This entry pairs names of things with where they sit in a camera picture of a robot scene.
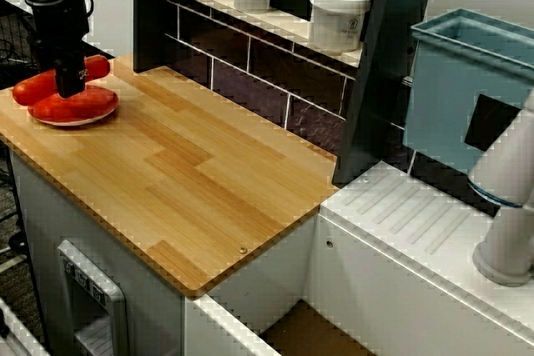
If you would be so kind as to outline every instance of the wooden countertop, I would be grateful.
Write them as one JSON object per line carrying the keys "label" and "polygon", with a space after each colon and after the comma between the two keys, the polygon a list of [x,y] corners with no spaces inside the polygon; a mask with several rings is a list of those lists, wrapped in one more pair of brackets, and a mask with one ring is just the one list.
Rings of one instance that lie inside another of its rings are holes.
{"label": "wooden countertop", "polygon": [[[0,139],[196,298],[317,212],[335,157],[168,68],[94,81],[118,109],[55,128],[0,92]],[[245,254],[240,249],[247,248]]]}

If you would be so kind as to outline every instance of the wire mesh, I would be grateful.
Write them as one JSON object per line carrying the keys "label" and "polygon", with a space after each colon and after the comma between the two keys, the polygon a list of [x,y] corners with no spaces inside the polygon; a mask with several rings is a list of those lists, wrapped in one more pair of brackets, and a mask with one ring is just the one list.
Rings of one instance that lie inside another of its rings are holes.
{"label": "wire mesh", "polygon": [[9,8],[0,17],[0,88],[8,88],[38,73],[27,41],[28,30],[21,18],[28,16],[18,8]]}

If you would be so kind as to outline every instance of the shelf ledge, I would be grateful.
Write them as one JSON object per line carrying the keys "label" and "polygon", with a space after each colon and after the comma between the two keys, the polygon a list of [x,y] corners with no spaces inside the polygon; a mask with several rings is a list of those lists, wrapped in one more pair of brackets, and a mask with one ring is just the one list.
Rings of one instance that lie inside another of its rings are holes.
{"label": "shelf ledge", "polygon": [[194,0],[202,3],[205,6],[218,10],[222,13],[228,14],[234,18],[253,25],[255,27],[264,29],[269,33],[278,35],[293,43],[314,50],[315,52],[324,54],[329,58],[333,58],[351,67],[358,67],[360,64],[360,56],[362,49],[357,49],[353,52],[342,53],[339,55],[329,54],[321,49],[314,48],[309,41],[309,26],[310,22],[302,18],[298,18],[292,14],[282,12],[271,8],[270,11],[263,14],[247,14],[242,13],[234,8],[234,0]]}

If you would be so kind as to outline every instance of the light blue basket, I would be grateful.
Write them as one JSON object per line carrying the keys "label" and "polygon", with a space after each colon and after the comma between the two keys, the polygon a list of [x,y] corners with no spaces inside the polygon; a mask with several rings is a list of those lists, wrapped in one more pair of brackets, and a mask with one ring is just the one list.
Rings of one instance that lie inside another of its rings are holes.
{"label": "light blue basket", "polygon": [[521,108],[534,87],[534,31],[464,9],[412,28],[419,40],[403,143],[468,173],[480,94]]}

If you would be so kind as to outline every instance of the black tile backsplash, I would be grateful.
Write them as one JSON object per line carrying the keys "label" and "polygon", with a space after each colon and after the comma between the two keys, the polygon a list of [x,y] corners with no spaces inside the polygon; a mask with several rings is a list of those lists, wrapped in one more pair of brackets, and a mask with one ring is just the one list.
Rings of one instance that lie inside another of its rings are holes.
{"label": "black tile backsplash", "polygon": [[325,54],[318,53],[313,49],[306,48],[296,43],[294,52],[295,54],[299,54],[300,56],[308,58],[309,60],[322,64],[323,66],[330,67],[336,71],[339,71],[340,73],[347,74],[352,78],[356,77],[356,71],[358,71],[358,68],[340,62],[339,60],[335,60],[334,58],[330,58]]}
{"label": "black tile backsplash", "polygon": [[254,25],[248,24],[245,21],[239,20],[238,18],[229,16],[226,13],[214,10],[213,17],[214,19],[221,21],[222,23],[228,24],[231,27],[249,33],[250,35],[253,35],[257,38],[263,39],[266,42],[273,43],[274,45],[280,46],[281,48],[291,50],[291,48],[293,47],[293,43],[290,40],[265,31],[262,28],[258,28]]}
{"label": "black tile backsplash", "polygon": [[211,14],[210,6],[206,6],[205,4],[202,4],[195,0],[168,0],[168,1],[175,3],[176,5],[184,6],[184,7],[190,8],[191,10],[195,10],[195,12],[201,13],[207,17],[209,17],[209,15]]}
{"label": "black tile backsplash", "polygon": [[236,67],[246,69],[249,37],[180,8],[180,39]]}
{"label": "black tile backsplash", "polygon": [[287,93],[217,60],[214,61],[213,75],[216,93],[272,123],[284,126]]}
{"label": "black tile backsplash", "polygon": [[389,165],[408,173],[414,151],[402,144],[403,134],[404,130],[393,125],[390,126],[390,129],[385,136],[382,160]]}
{"label": "black tile backsplash", "polygon": [[287,130],[319,148],[337,154],[344,126],[341,118],[291,97]]}
{"label": "black tile backsplash", "polygon": [[340,112],[343,76],[257,40],[250,50],[251,73],[333,113]]}
{"label": "black tile backsplash", "polygon": [[211,58],[189,46],[167,38],[167,59],[173,60],[169,67],[174,71],[209,88],[211,83]]}
{"label": "black tile backsplash", "polygon": [[422,153],[417,153],[416,155],[411,176],[479,209],[491,217],[495,217],[499,210],[495,204],[488,202],[471,189],[467,175],[428,158]]}

